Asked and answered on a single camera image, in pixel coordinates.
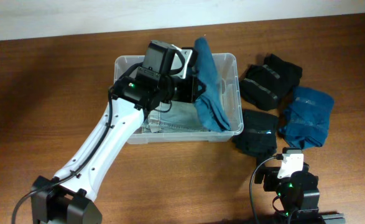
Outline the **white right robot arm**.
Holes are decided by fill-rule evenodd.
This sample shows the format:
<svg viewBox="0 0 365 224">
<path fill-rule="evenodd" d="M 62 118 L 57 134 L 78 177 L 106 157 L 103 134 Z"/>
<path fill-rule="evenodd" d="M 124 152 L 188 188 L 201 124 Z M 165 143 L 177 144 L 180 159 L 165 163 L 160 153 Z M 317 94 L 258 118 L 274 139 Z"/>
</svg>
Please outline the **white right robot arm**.
<svg viewBox="0 0 365 224">
<path fill-rule="evenodd" d="M 279 179 L 280 167 L 267 167 L 265 159 L 257 159 L 250 183 L 262 184 L 266 192 L 275 192 L 273 201 L 280 200 L 283 209 L 275 209 L 273 215 L 258 217 L 253 212 L 256 223 L 324 223 L 319 214 L 320 191 L 318 177 L 309 172 L 309 165 L 294 172 L 290 177 Z"/>
</svg>

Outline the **light blue jeans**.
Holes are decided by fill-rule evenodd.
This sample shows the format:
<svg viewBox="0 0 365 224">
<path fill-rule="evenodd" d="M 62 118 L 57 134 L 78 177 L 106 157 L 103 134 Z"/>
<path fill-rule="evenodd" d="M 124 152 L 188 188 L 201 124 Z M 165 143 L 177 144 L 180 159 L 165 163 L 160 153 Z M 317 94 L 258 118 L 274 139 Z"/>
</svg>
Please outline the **light blue jeans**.
<svg viewBox="0 0 365 224">
<path fill-rule="evenodd" d="M 141 126 L 142 133 L 195 133 L 208 132 L 198 119 L 191 103 L 172 101 L 161 103 L 151 111 Z"/>
</svg>

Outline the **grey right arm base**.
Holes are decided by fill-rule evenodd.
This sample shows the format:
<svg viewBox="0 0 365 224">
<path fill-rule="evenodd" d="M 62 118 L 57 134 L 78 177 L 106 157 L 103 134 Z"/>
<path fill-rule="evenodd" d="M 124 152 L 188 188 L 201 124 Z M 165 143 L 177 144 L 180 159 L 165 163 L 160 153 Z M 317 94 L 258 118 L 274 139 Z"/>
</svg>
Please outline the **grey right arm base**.
<svg viewBox="0 0 365 224">
<path fill-rule="evenodd" d="M 343 213 L 324 213 L 320 215 L 320 218 L 322 220 L 322 224 L 346 224 L 346 219 Z"/>
</svg>

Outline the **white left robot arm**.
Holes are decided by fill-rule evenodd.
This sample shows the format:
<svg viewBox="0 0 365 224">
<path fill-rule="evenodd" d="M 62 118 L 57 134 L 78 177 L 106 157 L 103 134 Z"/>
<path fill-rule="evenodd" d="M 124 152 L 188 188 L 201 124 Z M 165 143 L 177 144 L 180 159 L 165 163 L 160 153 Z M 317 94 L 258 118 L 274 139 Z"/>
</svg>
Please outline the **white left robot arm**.
<svg viewBox="0 0 365 224">
<path fill-rule="evenodd" d="M 127 140 L 161 103 L 194 102 L 206 89 L 188 73 L 193 47 L 150 42 L 143 61 L 131 65 L 108 90 L 106 109 L 77 153 L 51 179 L 39 176 L 27 198 L 34 223 L 101 223 L 95 205 L 101 183 Z"/>
</svg>

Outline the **black garment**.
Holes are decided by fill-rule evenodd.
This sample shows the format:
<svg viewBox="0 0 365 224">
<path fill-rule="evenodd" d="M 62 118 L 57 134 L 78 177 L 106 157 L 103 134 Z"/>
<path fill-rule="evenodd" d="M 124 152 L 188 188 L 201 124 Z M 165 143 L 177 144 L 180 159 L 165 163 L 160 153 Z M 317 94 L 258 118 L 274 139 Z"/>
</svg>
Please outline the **black garment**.
<svg viewBox="0 0 365 224">
<path fill-rule="evenodd" d="M 278 117 L 253 110 L 243 111 L 244 128 L 233 143 L 244 154 L 267 159 L 276 153 Z"/>
<path fill-rule="evenodd" d="M 239 82 L 241 97 L 260 110 L 276 109 L 302 78 L 302 67 L 269 54 L 262 65 L 251 65 Z"/>
</svg>

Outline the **clear plastic storage bin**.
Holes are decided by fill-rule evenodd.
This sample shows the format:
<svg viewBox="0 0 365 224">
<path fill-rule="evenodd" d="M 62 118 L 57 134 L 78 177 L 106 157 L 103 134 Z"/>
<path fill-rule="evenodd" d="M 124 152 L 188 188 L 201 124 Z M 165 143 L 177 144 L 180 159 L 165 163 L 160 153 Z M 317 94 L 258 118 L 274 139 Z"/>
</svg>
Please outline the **clear plastic storage bin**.
<svg viewBox="0 0 365 224">
<path fill-rule="evenodd" d="M 183 141 L 226 142 L 243 131 L 244 123 L 236 57 L 231 53 L 215 53 L 212 56 L 221 79 L 219 85 L 220 101 L 222 102 L 223 109 L 228 117 L 231 130 L 222 133 L 144 133 L 142 129 L 138 129 L 127 140 L 128 144 Z"/>
</svg>

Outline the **dark blue jeans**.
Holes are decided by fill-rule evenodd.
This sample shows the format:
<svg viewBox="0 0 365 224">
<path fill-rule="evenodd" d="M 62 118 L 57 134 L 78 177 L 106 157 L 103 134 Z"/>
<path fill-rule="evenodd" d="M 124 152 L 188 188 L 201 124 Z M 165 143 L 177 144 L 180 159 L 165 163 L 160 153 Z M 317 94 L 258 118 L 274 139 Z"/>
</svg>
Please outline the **dark blue jeans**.
<svg viewBox="0 0 365 224">
<path fill-rule="evenodd" d="M 231 125 L 220 99 L 221 79 L 210 46 L 204 37 L 200 37 L 195 41 L 194 48 L 198 52 L 194 66 L 196 76 L 206 86 L 206 90 L 194 102 L 198 119 L 209 131 L 230 131 Z"/>
</svg>

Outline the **blue garment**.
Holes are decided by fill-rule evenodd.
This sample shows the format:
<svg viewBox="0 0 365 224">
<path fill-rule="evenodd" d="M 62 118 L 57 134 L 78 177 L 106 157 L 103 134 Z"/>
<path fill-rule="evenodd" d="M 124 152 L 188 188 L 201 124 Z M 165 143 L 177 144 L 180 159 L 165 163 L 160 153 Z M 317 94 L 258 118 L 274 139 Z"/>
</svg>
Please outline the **blue garment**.
<svg viewBox="0 0 365 224">
<path fill-rule="evenodd" d="M 322 147 L 328 137 L 334 103 L 334 99 L 322 91 L 302 86 L 294 88 L 292 102 L 283 112 L 287 123 L 279 128 L 279 133 L 290 147 Z"/>
</svg>

